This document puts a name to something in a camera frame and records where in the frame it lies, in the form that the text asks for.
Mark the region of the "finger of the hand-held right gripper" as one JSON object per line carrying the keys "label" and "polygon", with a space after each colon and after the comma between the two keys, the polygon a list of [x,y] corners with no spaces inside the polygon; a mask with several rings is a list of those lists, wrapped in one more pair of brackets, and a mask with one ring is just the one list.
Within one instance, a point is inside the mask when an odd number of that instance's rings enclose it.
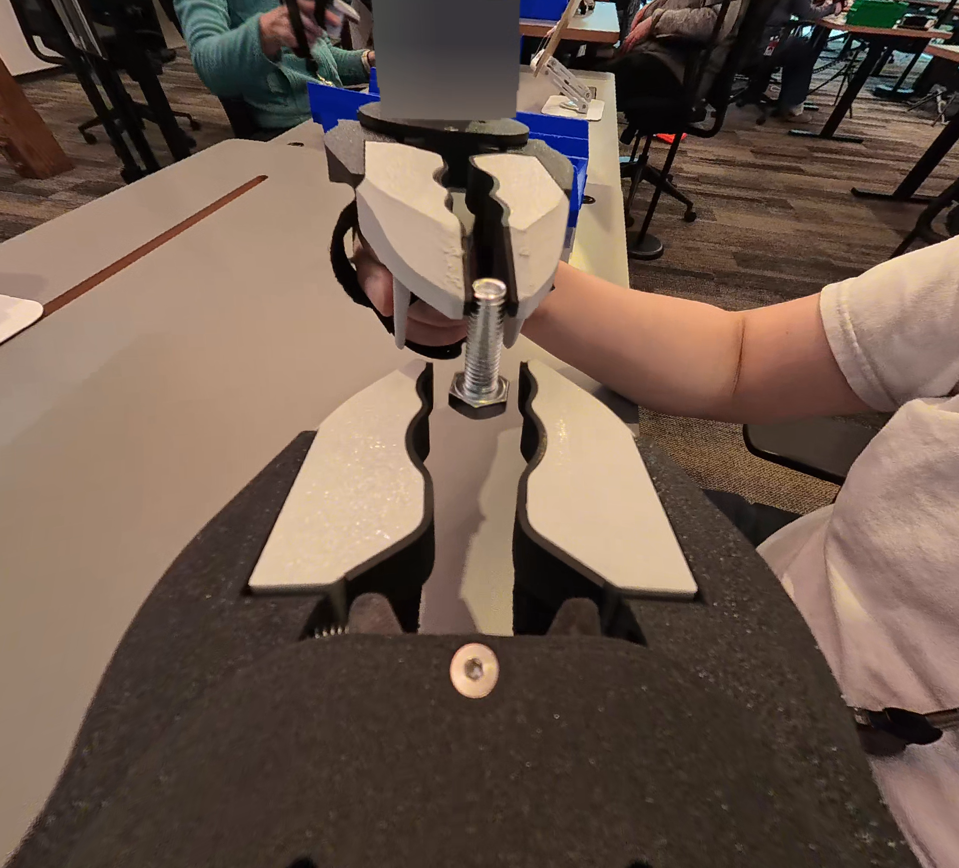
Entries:
{"label": "finger of the hand-held right gripper", "polygon": [[510,348],[554,283],[566,240],[569,199],[535,155],[480,155],[478,168],[493,179],[490,199],[500,209],[498,221],[508,242],[503,344]]}
{"label": "finger of the hand-held right gripper", "polygon": [[440,155],[397,142],[367,141],[365,173],[356,188],[359,229],[390,272],[392,330],[397,347],[457,349],[454,339],[430,345],[412,330],[413,298],[462,322],[466,294],[463,227],[442,184]]}

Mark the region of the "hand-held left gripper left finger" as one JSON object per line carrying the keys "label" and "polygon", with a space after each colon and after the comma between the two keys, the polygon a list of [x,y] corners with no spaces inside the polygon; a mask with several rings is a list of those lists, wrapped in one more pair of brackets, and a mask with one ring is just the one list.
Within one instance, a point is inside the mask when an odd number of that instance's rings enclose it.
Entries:
{"label": "hand-held left gripper left finger", "polygon": [[420,625],[436,557],[430,452],[434,365],[412,362],[322,423],[250,574],[252,594],[319,593],[344,623],[362,595],[386,597],[403,631]]}

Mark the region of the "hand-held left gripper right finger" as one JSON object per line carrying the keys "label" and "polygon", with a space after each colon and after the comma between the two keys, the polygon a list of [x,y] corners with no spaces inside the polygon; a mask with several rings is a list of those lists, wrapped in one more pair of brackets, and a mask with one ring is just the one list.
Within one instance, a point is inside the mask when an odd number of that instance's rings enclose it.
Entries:
{"label": "hand-held left gripper right finger", "polygon": [[631,428],[541,361],[521,364],[513,623],[544,634],[568,600],[606,634],[638,634],[633,601],[692,602],[698,585]]}

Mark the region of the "steel hex bolt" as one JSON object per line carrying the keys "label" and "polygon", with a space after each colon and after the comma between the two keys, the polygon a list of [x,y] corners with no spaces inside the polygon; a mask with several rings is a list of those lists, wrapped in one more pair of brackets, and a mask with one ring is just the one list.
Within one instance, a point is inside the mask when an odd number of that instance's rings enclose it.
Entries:
{"label": "steel hex bolt", "polygon": [[499,368],[506,295],[506,284],[499,279],[473,283],[463,367],[449,389],[451,408],[469,419],[492,419],[505,411],[509,381]]}

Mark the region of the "person's right forearm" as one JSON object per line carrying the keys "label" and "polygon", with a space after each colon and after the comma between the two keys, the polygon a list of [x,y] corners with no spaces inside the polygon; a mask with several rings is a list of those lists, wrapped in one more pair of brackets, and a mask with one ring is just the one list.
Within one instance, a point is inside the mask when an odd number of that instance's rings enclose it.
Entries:
{"label": "person's right forearm", "polygon": [[643,408],[726,422],[751,418],[738,392],[744,313],[626,289],[562,263],[522,333]]}

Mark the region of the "person's right hand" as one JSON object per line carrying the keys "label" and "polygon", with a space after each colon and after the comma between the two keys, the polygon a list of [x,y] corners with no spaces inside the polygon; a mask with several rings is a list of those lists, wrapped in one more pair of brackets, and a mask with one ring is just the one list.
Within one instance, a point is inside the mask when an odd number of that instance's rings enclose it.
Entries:
{"label": "person's right hand", "polygon": [[[354,240],[351,262],[366,297],[373,308],[392,318],[393,276],[378,260],[366,239],[357,236]],[[464,319],[449,319],[423,300],[411,300],[406,315],[405,346],[429,350],[455,347],[465,340],[467,322]]]}

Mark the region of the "black pole stand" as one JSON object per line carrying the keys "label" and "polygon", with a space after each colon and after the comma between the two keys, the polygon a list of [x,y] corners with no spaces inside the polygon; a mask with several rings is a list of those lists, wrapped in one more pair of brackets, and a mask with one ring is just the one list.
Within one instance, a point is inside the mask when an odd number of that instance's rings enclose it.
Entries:
{"label": "black pole stand", "polygon": [[640,183],[647,182],[654,188],[653,196],[645,211],[638,234],[635,235],[632,241],[627,241],[627,255],[630,258],[641,261],[654,261],[664,254],[663,243],[649,232],[656,207],[661,195],[664,193],[675,201],[683,203],[686,207],[683,216],[684,220],[687,222],[695,220],[696,213],[694,204],[683,192],[676,188],[670,175],[671,167],[680,148],[682,138],[684,137],[683,135],[684,134],[680,132],[674,133],[671,136],[664,168],[656,168],[649,162],[650,149],[656,138],[654,134],[648,134],[645,137],[641,153],[639,153],[640,137],[637,136],[628,163],[620,167],[620,175],[629,176],[629,188],[624,201],[624,218],[628,229],[634,226],[632,205],[635,201]]}

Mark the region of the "white stand base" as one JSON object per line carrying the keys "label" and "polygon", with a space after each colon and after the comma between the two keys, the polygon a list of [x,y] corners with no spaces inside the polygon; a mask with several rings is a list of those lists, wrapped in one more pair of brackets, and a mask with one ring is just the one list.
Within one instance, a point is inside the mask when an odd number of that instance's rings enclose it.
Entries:
{"label": "white stand base", "polygon": [[43,317],[44,306],[32,299],[0,296],[0,343],[4,344]]}
{"label": "white stand base", "polygon": [[544,78],[553,90],[539,110],[541,114],[588,122],[602,119],[605,102],[596,97],[593,86],[579,80],[558,59],[542,51],[533,58],[531,65],[534,75]]}

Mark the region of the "light wooden document board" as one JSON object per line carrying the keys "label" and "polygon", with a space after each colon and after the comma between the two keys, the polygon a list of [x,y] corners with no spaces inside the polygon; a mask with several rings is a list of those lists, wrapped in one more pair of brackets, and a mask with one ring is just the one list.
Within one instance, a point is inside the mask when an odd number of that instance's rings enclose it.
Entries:
{"label": "light wooden document board", "polygon": [[530,61],[534,75],[545,72],[550,59],[554,56],[556,48],[569,28],[569,23],[579,13],[582,2],[583,0],[569,0],[558,22],[543,37],[539,48]]}

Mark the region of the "person's dark trousers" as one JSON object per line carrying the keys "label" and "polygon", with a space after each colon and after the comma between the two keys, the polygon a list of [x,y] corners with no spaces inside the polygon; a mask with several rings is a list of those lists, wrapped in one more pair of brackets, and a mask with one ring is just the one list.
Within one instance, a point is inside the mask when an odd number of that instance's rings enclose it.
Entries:
{"label": "person's dark trousers", "polygon": [[801,518],[800,514],[761,502],[750,502],[732,492],[703,489],[703,494],[755,548]]}

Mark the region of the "black mesh office chair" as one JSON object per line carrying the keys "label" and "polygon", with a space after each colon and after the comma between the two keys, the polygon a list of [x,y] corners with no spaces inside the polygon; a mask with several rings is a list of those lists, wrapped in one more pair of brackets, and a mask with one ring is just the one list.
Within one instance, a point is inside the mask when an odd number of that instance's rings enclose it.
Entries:
{"label": "black mesh office chair", "polygon": [[623,114],[626,120],[625,133],[621,140],[631,143],[633,147],[636,137],[640,137],[639,153],[641,153],[644,139],[648,134],[656,138],[650,149],[649,162],[656,168],[665,167],[665,158],[668,144],[674,133],[701,135],[710,137],[722,125],[722,118],[729,102],[732,80],[736,70],[735,59],[738,56],[737,39],[731,49],[722,71],[717,75],[709,95],[701,102],[696,101],[696,94],[705,69],[709,53],[716,46],[717,37],[725,21],[726,12],[731,0],[723,0],[720,14],[713,28],[710,41],[706,43],[702,58],[689,71],[685,91],[678,99],[669,102],[665,100],[636,100],[627,106]]}

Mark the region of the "black metal stand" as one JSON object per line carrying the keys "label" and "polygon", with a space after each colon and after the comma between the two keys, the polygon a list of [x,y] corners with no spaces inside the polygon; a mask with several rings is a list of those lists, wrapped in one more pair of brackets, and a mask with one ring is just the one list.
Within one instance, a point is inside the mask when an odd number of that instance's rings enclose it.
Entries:
{"label": "black metal stand", "polygon": [[121,163],[126,182],[160,168],[146,135],[155,125],[174,159],[191,155],[160,83],[173,57],[150,0],[8,0],[34,56],[73,73]]}

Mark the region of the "wooden top desk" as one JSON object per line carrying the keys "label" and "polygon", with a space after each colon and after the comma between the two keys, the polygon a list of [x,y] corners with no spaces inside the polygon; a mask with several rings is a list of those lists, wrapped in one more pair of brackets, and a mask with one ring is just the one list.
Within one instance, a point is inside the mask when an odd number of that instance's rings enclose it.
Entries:
{"label": "wooden top desk", "polygon": [[[858,93],[880,64],[883,56],[895,49],[903,49],[906,42],[920,42],[926,46],[937,35],[933,31],[909,30],[905,28],[882,28],[862,25],[840,24],[837,17],[822,18],[815,23],[824,33],[845,32],[847,35],[865,42],[866,51],[852,81],[833,107],[833,111],[819,131],[792,130],[791,135],[809,137],[818,140],[861,143],[862,138],[837,134],[838,128],[857,98]],[[920,195],[919,191],[933,171],[943,161],[958,139],[958,117],[954,116],[926,151],[915,162],[899,185],[891,192],[879,192],[852,188],[854,197],[864,201],[929,204],[931,197]]]}

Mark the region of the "green box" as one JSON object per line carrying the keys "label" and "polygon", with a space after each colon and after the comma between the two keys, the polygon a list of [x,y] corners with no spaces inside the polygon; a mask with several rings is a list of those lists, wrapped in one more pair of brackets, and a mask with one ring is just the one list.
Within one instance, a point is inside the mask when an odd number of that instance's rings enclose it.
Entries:
{"label": "green box", "polygon": [[845,13],[845,23],[848,26],[896,28],[908,8],[908,3],[896,0],[854,0]]}

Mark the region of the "brown wooden post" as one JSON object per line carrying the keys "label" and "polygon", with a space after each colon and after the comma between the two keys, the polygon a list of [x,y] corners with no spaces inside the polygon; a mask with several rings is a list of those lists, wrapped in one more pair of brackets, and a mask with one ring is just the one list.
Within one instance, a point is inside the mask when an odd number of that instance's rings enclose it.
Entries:
{"label": "brown wooden post", "polygon": [[24,179],[51,179],[74,169],[74,164],[3,60],[1,153],[18,176]]}

